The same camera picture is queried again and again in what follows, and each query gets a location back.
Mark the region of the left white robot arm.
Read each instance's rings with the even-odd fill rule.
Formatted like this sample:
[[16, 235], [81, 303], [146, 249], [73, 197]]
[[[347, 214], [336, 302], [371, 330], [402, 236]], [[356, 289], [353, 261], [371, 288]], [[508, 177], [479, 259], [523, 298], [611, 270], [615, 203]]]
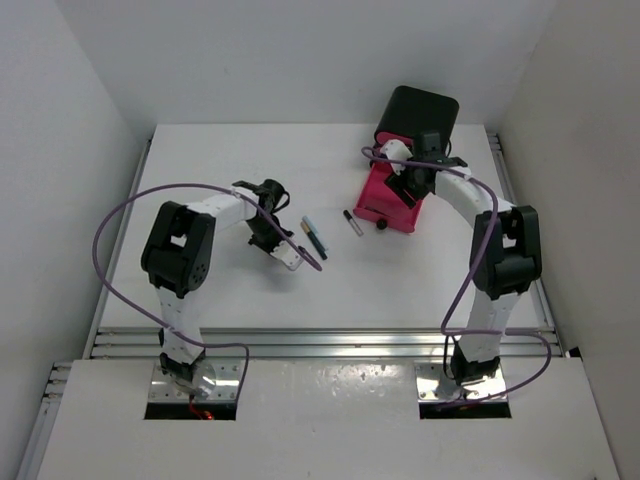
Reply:
[[161, 368], [179, 385], [194, 388], [204, 373], [196, 291], [209, 275], [215, 236], [246, 223], [251, 230], [249, 244], [294, 271], [302, 258], [288, 243], [293, 233], [282, 229], [276, 217], [289, 201], [285, 188], [267, 179], [259, 185], [238, 181], [229, 194], [197, 202], [161, 205], [141, 267], [156, 290], [166, 324], [161, 331]]

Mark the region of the light blue black pen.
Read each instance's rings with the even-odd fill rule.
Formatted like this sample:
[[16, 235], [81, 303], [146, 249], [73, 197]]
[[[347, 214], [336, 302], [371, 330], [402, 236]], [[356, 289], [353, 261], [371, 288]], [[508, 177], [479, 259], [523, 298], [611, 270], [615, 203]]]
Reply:
[[314, 246], [314, 248], [316, 249], [317, 253], [319, 254], [319, 256], [321, 257], [322, 260], [327, 260], [328, 259], [328, 254], [327, 254], [327, 249], [325, 247], [325, 245], [322, 243], [322, 241], [320, 240], [320, 238], [318, 237], [318, 232], [316, 231], [314, 225], [312, 224], [311, 220], [307, 217], [307, 216], [303, 216], [302, 217], [302, 221], [304, 221], [311, 229], [311, 231], [315, 234], [317, 240], [310, 240], [310, 242], [312, 243], [312, 245]]

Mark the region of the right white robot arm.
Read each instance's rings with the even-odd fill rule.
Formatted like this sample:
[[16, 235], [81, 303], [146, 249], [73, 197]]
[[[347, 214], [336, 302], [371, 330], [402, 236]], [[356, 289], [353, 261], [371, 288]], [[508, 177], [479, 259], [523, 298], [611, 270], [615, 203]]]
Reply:
[[531, 206], [517, 206], [500, 198], [476, 178], [459, 157], [446, 156], [436, 133], [422, 133], [410, 146], [388, 140], [380, 148], [392, 172], [386, 185], [405, 205], [434, 195], [451, 206], [471, 227], [469, 271], [454, 300], [468, 287], [474, 299], [465, 328], [452, 329], [449, 307], [441, 330], [454, 341], [444, 364], [448, 378], [458, 385], [493, 375], [500, 364], [500, 343], [514, 307], [542, 272], [540, 225]]

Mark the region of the black mascara tube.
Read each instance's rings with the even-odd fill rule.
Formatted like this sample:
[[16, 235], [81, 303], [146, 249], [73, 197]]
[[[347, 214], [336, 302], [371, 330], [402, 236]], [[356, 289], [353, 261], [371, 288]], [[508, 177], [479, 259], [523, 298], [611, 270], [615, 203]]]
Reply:
[[349, 223], [350, 227], [354, 230], [356, 235], [358, 237], [362, 237], [364, 235], [364, 232], [361, 229], [361, 227], [357, 224], [352, 214], [348, 210], [344, 210], [343, 216], [345, 217], [346, 221]]

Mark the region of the brown gold makeup pencil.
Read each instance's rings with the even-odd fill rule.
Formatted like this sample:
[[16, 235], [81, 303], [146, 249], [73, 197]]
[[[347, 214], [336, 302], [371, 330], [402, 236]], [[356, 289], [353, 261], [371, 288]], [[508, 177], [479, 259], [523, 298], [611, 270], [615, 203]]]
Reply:
[[315, 234], [311, 231], [310, 227], [304, 221], [301, 221], [300, 225], [302, 230], [310, 240], [317, 240]]

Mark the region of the black drawer cabinet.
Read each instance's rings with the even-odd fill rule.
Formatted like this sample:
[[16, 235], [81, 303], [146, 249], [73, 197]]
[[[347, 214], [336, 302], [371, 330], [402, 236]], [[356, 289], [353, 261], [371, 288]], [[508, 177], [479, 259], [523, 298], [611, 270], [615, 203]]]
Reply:
[[437, 131], [447, 148], [458, 112], [459, 103], [451, 97], [401, 85], [393, 90], [374, 136], [385, 131], [413, 139], [421, 132]]

